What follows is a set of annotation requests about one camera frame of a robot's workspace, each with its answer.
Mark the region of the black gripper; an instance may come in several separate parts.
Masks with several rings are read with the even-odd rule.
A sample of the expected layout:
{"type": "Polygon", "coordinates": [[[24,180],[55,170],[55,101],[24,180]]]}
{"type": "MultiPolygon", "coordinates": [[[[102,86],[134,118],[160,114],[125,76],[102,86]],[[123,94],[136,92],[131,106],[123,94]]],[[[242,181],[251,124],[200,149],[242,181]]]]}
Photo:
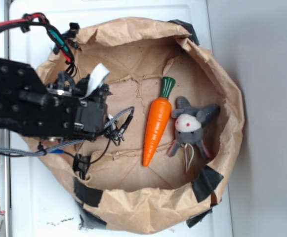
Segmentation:
{"type": "Polygon", "coordinates": [[[67,72],[58,73],[54,83],[44,85],[36,73],[19,79],[19,100],[25,111],[21,134],[49,139],[94,141],[103,132],[107,117],[106,99],[111,93],[100,82],[88,94],[90,76],[75,82],[67,72]]]}

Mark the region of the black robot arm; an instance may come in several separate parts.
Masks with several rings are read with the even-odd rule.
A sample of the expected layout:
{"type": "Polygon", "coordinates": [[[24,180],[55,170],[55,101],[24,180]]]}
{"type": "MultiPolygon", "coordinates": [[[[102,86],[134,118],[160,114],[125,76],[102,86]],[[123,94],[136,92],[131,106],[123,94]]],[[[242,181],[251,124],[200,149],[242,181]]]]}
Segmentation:
{"type": "Polygon", "coordinates": [[[107,84],[87,92],[65,71],[44,84],[28,64],[0,58],[0,128],[41,139],[95,141],[108,132],[107,84]]]}

